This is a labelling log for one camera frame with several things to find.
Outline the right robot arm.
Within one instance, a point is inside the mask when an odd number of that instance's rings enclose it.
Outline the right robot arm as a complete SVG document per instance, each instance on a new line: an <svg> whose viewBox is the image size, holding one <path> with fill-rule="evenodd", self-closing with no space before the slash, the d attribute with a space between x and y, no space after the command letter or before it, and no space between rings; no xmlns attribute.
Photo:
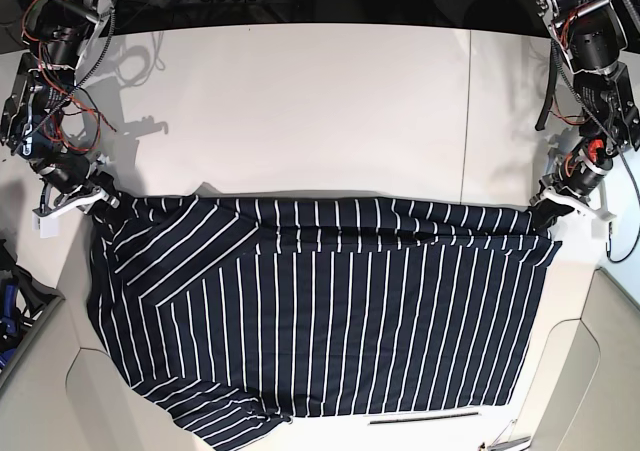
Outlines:
<svg viewBox="0 0 640 451"><path fill-rule="evenodd" d="M57 235L59 218L71 210L119 204L99 170L105 159L97 145L108 121L92 99L76 96L99 67L81 68L94 42L115 33L116 2L33 0L20 20L27 50L2 110L1 143L43 183L32 211L43 238Z"/></svg>

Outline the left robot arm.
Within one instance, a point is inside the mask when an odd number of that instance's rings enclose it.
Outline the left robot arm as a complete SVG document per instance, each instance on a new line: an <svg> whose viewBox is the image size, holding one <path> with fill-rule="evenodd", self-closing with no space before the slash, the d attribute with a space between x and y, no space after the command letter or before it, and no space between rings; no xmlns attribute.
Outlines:
<svg viewBox="0 0 640 451"><path fill-rule="evenodd" d="M631 0L621 0L632 22L639 14ZM613 215L594 210L590 194L612 170L615 157L639 148L639 109L627 66L620 54L628 45L613 0L536 0L538 15L551 38L545 100L536 123L541 131L564 81L582 113L571 120L580 140L540 180L529 210L536 230L545 230L572 212L607 227Z"/></svg>

